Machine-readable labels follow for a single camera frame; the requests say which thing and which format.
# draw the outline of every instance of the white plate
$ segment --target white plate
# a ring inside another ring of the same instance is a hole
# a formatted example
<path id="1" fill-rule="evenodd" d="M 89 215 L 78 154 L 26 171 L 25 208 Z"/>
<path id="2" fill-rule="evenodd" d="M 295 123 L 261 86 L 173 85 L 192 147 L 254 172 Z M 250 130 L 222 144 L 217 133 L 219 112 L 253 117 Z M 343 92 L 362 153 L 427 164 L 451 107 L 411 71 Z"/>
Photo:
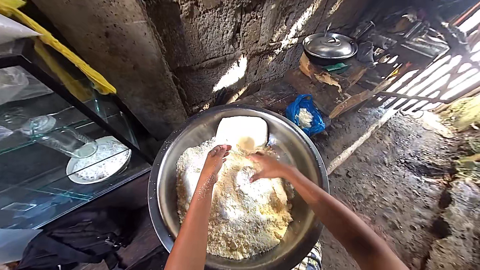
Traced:
<path id="1" fill-rule="evenodd" d="M 113 136 L 105 136 L 105 137 L 102 137 L 102 138 L 98 138 L 96 139 L 95 141 L 99 144 L 101 143 L 105 143 L 109 140 L 115 140 L 117 142 L 119 142 L 115 137 Z M 111 177 L 112 175 L 116 174 L 116 173 L 119 173 L 119 172 L 122 172 L 123 170 L 125 170 L 127 168 L 127 165 L 128 163 L 130 162 L 130 157 L 132 156 L 132 150 L 131 149 L 128 149 L 128 157 L 127 159 L 125 160 L 125 162 L 123 164 L 119 164 L 119 168 L 118 170 L 116 170 L 114 173 L 112 173 L 111 175 L 108 175 L 108 176 L 105 176 L 103 178 L 100 178 L 100 179 L 96 179 L 96 180 L 85 180 L 83 178 L 80 178 L 78 177 L 75 173 L 73 173 L 73 168 L 75 167 L 75 164 L 78 162 L 79 159 L 77 158 L 71 158 L 69 161 L 68 161 L 68 164 L 67 164 L 67 168 L 66 168 L 66 173 L 68 175 L 68 178 L 72 181 L 72 182 L 75 182 L 77 184 L 93 184 L 93 183 L 98 183 L 98 182 L 101 182 L 101 181 L 105 181 L 107 178 Z"/>

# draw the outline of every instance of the yellow cloth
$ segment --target yellow cloth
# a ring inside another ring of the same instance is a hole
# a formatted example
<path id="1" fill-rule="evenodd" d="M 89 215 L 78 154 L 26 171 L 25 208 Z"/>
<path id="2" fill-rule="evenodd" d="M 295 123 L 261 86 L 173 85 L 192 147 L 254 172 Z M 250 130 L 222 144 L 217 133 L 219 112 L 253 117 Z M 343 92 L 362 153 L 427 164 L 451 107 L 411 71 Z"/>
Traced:
<path id="1" fill-rule="evenodd" d="M 90 79 L 90 81 L 95 84 L 100 94 L 106 95 L 110 93 L 117 93 L 115 87 L 113 87 L 109 82 L 107 82 L 107 80 L 100 73 L 91 68 L 87 63 L 85 63 L 85 61 L 80 59 L 80 57 L 75 55 L 67 47 L 61 44 L 56 38 L 52 36 L 49 31 L 40 26 L 37 22 L 32 20 L 23 12 L 18 10 L 18 8 L 23 6 L 24 4 L 25 2 L 23 0 L 0 0 L 0 13 L 5 16 L 14 16 L 26 26 L 42 34 L 42 36 L 39 36 L 38 38 L 40 38 L 43 43 L 52 46 L 58 52 L 63 54 L 63 56 L 65 56 L 73 64 L 75 64 L 88 77 L 88 79 Z"/>
<path id="2" fill-rule="evenodd" d="M 92 98 L 92 92 L 84 87 L 78 80 L 75 80 L 70 73 L 66 72 L 57 60 L 50 55 L 43 43 L 35 38 L 35 51 L 47 64 L 47 66 L 57 75 L 68 91 L 80 101 L 87 101 Z"/>

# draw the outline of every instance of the flour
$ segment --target flour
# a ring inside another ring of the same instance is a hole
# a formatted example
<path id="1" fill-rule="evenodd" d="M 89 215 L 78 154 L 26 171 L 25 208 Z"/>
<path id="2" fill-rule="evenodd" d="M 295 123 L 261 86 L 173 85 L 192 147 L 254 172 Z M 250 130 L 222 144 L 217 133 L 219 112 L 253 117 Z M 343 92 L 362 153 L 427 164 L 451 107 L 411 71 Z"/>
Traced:
<path id="1" fill-rule="evenodd" d="M 313 115 L 306 108 L 300 108 L 298 118 L 299 118 L 299 126 L 301 128 L 312 127 Z"/>
<path id="2" fill-rule="evenodd" d="M 85 180 L 99 180 L 112 176 L 127 161 L 130 149 L 115 138 L 98 144 L 92 156 L 78 159 L 73 166 L 75 174 Z"/>
<path id="3" fill-rule="evenodd" d="M 208 152 L 215 138 L 188 148 L 177 161 L 178 213 L 183 222 Z M 268 251 L 280 243 L 288 223 L 287 194 L 280 178 L 249 179 L 260 168 L 231 150 L 214 185 L 208 224 L 207 252 L 242 259 Z"/>

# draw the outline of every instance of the person's left hand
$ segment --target person's left hand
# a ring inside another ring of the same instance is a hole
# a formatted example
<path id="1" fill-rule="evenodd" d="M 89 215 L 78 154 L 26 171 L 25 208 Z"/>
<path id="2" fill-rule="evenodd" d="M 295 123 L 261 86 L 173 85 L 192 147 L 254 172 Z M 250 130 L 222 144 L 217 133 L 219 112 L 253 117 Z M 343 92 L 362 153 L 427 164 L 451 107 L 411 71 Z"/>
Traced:
<path id="1" fill-rule="evenodd" d="M 206 181 L 210 186 L 216 183 L 218 171 L 222 168 L 230 149 L 232 149 L 232 146 L 224 144 L 217 145 L 208 152 L 204 168 L 200 174 L 200 180 Z"/>

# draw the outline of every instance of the black pot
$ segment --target black pot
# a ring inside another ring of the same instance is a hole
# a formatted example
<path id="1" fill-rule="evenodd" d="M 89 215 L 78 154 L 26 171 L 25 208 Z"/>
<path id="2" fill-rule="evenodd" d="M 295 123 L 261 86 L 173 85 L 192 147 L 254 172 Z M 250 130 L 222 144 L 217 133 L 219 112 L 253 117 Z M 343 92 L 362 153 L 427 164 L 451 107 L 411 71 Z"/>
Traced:
<path id="1" fill-rule="evenodd" d="M 316 65 L 328 66 L 355 56 L 358 45 L 353 39 L 337 33 L 318 33 L 303 40 L 303 51 Z"/>
<path id="2" fill-rule="evenodd" d="M 353 57 L 353 56 L 350 56 L 350 57 L 344 58 L 344 59 L 328 59 L 328 58 L 316 57 L 316 56 L 310 54 L 305 49 L 303 49 L 303 52 L 305 52 L 305 55 L 308 57 L 310 62 L 312 62 L 315 65 L 319 65 L 319 66 L 335 65 L 335 64 L 338 64 L 338 63 L 341 63 L 341 62 L 345 62 L 346 60 L 351 59 Z"/>

